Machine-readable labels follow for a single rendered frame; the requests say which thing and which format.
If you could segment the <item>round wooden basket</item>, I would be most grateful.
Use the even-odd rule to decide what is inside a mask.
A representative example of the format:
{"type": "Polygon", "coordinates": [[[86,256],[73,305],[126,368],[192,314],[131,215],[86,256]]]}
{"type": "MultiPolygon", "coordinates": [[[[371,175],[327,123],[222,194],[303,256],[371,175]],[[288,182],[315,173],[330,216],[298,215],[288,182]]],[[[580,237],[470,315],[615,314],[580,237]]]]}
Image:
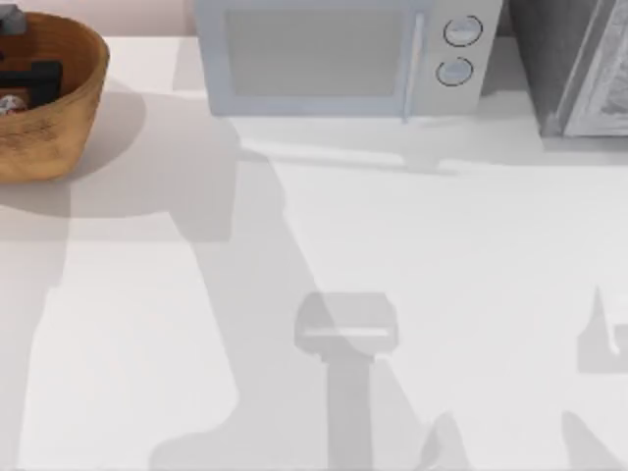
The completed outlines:
{"type": "Polygon", "coordinates": [[[79,161],[100,104],[109,48],[89,26],[42,12],[24,13],[26,31],[0,35],[0,73],[27,70],[32,62],[58,62],[59,95],[0,116],[0,183],[53,180],[79,161]]]}

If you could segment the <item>small brown and white item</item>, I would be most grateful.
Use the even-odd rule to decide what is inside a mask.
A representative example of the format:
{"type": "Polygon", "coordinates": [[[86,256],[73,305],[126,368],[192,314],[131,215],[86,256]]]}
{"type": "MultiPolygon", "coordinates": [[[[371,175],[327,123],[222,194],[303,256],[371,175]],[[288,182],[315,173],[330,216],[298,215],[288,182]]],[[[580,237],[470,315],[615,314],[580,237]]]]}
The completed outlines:
{"type": "Polygon", "coordinates": [[[0,116],[20,114],[29,108],[24,89],[0,88],[0,116]]]}

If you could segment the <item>round microwave knob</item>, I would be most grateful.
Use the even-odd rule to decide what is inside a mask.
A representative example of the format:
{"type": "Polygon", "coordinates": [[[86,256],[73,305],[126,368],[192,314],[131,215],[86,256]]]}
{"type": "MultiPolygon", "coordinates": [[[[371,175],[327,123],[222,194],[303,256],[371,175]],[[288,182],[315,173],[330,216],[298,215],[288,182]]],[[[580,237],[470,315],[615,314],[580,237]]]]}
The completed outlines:
{"type": "Polygon", "coordinates": [[[442,61],[437,66],[435,77],[438,82],[446,87],[457,87],[468,82],[474,75],[473,63],[463,57],[456,57],[442,61]]]}
{"type": "Polygon", "coordinates": [[[444,27],[445,42],[452,47],[468,47],[476,43],[484,32],[482,21],[467,15],[448,21],[444,27]]]}

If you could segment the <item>grey cabinet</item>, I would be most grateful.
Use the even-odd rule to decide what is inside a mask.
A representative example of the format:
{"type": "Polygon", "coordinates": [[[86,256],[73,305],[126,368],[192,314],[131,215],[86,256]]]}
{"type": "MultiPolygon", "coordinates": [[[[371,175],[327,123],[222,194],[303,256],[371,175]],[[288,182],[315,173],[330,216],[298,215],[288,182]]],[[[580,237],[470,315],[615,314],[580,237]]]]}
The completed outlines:
{"type": "Polygon", "coordinates": [[[581,48],[601,0],[509,0],[541,135],[564,133],[581,48]]]}

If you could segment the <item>microwave oven door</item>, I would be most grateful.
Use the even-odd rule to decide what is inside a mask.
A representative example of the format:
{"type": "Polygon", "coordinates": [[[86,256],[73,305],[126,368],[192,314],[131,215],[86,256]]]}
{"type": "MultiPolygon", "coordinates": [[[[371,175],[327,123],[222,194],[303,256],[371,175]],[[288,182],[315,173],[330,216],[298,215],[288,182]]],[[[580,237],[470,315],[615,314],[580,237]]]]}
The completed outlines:
{"type": "Polygon", "coordinates": [[[405,117],[417,0],[194,0],[217,116],[405,117]]]}

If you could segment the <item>pale grey rounded box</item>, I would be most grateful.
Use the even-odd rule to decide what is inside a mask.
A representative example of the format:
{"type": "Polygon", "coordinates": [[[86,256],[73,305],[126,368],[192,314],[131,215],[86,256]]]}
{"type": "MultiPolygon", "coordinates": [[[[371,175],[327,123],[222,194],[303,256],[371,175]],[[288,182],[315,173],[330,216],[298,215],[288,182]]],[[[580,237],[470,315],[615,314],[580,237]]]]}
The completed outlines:
{"type": "Polygon", "coordinates": [[[24,34],[26,29],[26,15],[16,4],[0,4],[0,36],[24,34]]]}

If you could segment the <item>pale grey cabinet door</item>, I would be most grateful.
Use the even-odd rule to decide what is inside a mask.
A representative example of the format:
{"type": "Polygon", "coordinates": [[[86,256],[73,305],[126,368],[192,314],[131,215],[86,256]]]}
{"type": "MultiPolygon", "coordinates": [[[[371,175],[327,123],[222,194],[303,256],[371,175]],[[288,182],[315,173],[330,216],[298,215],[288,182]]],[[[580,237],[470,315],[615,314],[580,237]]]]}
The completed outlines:
{"type": "Polygon", "coordinates": [[[628,0],[598,3],[573,85],[566,135],[628,137],[628,0]]]}

